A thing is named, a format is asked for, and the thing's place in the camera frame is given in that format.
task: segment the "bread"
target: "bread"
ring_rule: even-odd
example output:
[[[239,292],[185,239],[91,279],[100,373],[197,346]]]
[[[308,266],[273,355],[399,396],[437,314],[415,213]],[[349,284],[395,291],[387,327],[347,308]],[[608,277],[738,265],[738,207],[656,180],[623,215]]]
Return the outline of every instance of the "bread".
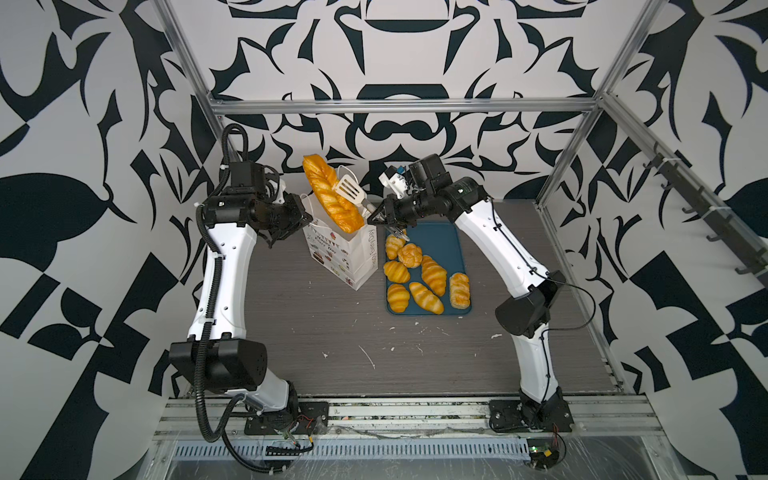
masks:
[[[397,258],[397,253],[400,251],[403,245],[406,244],[406,241],[402,238],[395,237],[394,235],[390,235],[386,238],[386,257],[390,260],[394,260]]]
[[[422,248],[408,243],[397,253],[397,259],[408,268],[416,268],[422,264]]]
[[[405,283],[411,279],[411,273],[406,266],[397,260],[384,263],[384,274],[390,282],[394,283]]]
[[[344,233],[356,232],[366,224],[357,207],[333,191],[333,185],[339,178],[321,156],[306,155],[302,165],[317,200]]]
[[[389,302],[389,308],[395,313],[405,312],[410,299],[408,290],[399,283],[393,283],[386,290],[386,301]]]
[[[448,272],[437,264],[432,257],[425,255],[422,258],[422,280],[429,285],[429,288],[437,296],[445,295],[445,281],[448,279]]]
[[[445,310],[440,299],[421,283],[411,282],[409,288],[411,289],[413,299],[416,301],[416,305],[422,307],[424,310],[432,312],[435,315],[440,315],[443,310]]]
[[[469,277],[464,273],[451,275],[451,306],[459,310],[469,308]]]

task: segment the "wooden table surface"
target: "wooden table surface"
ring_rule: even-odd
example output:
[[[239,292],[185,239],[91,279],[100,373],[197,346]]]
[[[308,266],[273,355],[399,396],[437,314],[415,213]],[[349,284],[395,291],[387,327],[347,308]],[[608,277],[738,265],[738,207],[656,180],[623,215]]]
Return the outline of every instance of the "wooden table surface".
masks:
[[[558,268],[532,203],[504,202],[496,211],[532,255]],[[380,250],[384,236],[380,229]],[[387,312],[383,255],[379,269],[354,291],[312,260],[301,233],[272,250],[260,242],[246,290],[247,338],[266,344],[269,367],[300,395],[516,393],[515,348],[494,315],[509,294],[480,249],[463,232],[459,236],[473,304],[463,318]],[[568,290],[551,310],[552,326],[584,322]],[[553,332],[550,347],[564,392],[614,390],[588,330]]]

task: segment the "bread loaf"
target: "bread loaf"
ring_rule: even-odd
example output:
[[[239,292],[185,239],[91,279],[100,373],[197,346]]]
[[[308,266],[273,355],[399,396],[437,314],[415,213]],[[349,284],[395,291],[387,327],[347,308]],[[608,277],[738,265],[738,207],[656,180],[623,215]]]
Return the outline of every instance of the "bread loaf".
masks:
[[[305,155],[302,165],[317,200],[344,233],[356,232],[366,224],[357,207],[333,191],[339,178],[321,156]]]
[[[400,251],[403,245],[406,244],[406,241],[402,238],[395,237],[394,235],[390,235],[386,238],[386,257],[390,260],[394,260],[397,258],[397,253]]]
[[[411,279],[411,273],[397,260],[384,263],[384,274],[390,282],[405,283]]]
[[[451,306],[459,310],[469,308],[469,277],[464,273],[451,275]]]
[[[408,243],[397,253],[397,258],[408,268],[416,268],[422,264],[422,249],[413,243]]]
[[[445,282],[448,279],[448,272],[437,264],[432,257],[425,255],[422,258],[422,280],[429,285],[429,288],[437,296],[445,295]]]
[[[413,299],[416,301],[416,305],[422,307],[424,310],[432,312],[435,315],[440,315],[443,310],[445,310],[440,299],[421,283],[411,282],[409,288],[411,289]]]

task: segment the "blue tray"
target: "blue tray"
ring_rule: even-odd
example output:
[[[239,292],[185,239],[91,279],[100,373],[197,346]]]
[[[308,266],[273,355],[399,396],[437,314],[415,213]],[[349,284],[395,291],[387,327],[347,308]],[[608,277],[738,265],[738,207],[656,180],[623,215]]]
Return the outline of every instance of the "blue tray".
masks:
[[[408,229],[408,237],[411,239],[410,243],[415,243],[421,247],[422,252],[425,255],[429,255],[435,259],[435,262],[437,262],[439,266],[448,271],[448,284],[445,286],[445,295],[440,297],[440,301],[445,307],[445,311],[442,313],[442,315],[465,315],[472,311],[471,304],[469,308],[463,310],[455,309],[451,306],[451,275],[457,272],[466,273],[466,269],[464,268],[464,257],[462,255],[462,245],[458,241],[458,231],[456,231],[456,227],[454,227],[452,223],[448,222],[419,222],[419,225],[416,227]],[[384,244],[384,258],[386,258],[389,262],[389,259],[386,256],[386,242],[384,242]],[[408,285],[411,282],[420,282],[429,288],[429,285],[422,281],[422,268],[420,266],[416,268],[409,268],[408,271],[411,273],[411,280],[404,283],[403,286],[406,288],[406,290],[408,290],[409,293],[411,290],[408,288]],[[411,300],[408,302],[408,308],[406,308],[405,312],[393,312],[392,309],[389,308],[389,302],[386,301],[386,289],[392,285],[392,282],[390,282],[387,278],[385,278],[385,280],[384,303],[386,304],[387,311],[389,311],[392,315],[435,315],[434,313],[428,312],[422,307],[416,305],[416,302],[413,300],[413,296],[411,296]]]

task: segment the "black and white pattern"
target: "black and white pattern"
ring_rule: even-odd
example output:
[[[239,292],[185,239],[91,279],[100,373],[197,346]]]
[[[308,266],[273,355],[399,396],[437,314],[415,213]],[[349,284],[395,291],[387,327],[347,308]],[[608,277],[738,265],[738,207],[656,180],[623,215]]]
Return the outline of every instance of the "black and white pattern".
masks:
[[[640,11],[635,0],[172,1],[222,100],[592,96]],[[302,156],[365,188],[390,164],[440,154],[494,197],[534,198],[576,113],[233,115],[255,156],[306,188]]]
[[[167,349],[220,157],[150,2],[2,7],[4,477],[115,478],[147,451],[187,388]]]
[[[672,0],[619,90],[763,237],[765,7]],[[768,290],[734,272],[739,260],[645,162],[603,114],[548,203],[558,239],[673,446],[719,480],[768,474]]]

